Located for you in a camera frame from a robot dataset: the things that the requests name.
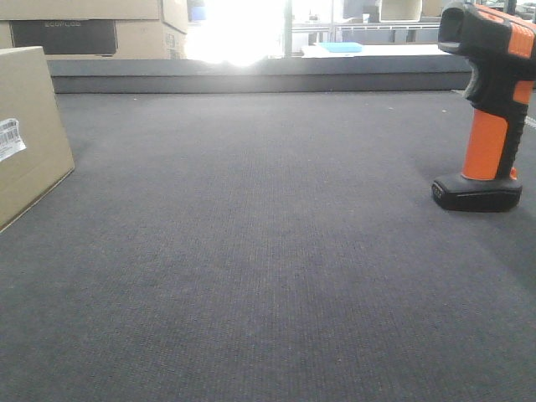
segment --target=box on shelf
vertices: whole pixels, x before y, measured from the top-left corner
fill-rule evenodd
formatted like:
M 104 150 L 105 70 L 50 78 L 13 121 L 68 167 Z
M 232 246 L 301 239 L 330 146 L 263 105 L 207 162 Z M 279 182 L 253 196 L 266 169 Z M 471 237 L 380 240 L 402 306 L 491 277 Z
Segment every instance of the box on shelf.
M 440 17 L 445 5 L 451 0 L 423 0 L 422 15 L 425 17 Z
M 181 59 L 186 0 L 3 0 L 0 48 L 39 45 L 48 59 Z
M 41 48 L 0 49 L 0 231 L 75 168 Z
M 381 23 L 412 23 L 420 20 L 422 0 L 380 0 Z

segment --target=barcode scanner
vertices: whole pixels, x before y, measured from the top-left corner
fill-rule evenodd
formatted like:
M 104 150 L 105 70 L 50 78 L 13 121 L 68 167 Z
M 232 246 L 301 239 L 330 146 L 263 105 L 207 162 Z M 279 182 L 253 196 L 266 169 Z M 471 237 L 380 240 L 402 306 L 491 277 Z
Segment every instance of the barcode scanner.
M 536 25 L 485 6 L 454 2 L 439 27 L 439 48 L 468 58 L 464 96 L 474 108 L 461 173 L 440 176 L 432 197 L 443 208 L 502 212 L 515 207 L 522 186 L 513 167 L 536 80 Z

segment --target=barcode label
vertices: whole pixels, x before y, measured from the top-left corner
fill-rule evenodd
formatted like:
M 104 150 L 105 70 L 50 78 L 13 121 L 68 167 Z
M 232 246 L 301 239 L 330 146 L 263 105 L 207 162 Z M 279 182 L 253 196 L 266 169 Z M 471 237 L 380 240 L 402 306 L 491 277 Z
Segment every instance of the barcode label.
M 26 149 L 17 119 L 0 121 L 0 162 Z

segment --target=scanner base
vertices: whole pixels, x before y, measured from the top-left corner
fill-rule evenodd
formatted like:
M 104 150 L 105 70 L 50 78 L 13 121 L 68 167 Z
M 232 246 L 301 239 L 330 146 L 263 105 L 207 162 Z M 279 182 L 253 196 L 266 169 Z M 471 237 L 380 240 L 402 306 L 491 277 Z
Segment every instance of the scanner base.
M 432 197 L 443 209 L 467 212 L 505 212 L 519 203 L 522 185 L 512 178 L 472 180 L 460 173 L 440 176 Z

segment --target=black label on box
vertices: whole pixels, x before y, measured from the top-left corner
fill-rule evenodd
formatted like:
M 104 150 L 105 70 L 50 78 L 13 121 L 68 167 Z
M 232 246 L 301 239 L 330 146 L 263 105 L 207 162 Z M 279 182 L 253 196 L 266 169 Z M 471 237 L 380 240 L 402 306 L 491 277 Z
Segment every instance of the black label on box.
M 45 54 L 115 54 L 113 20 L 12 21 L 15 47 L 43 46 Z

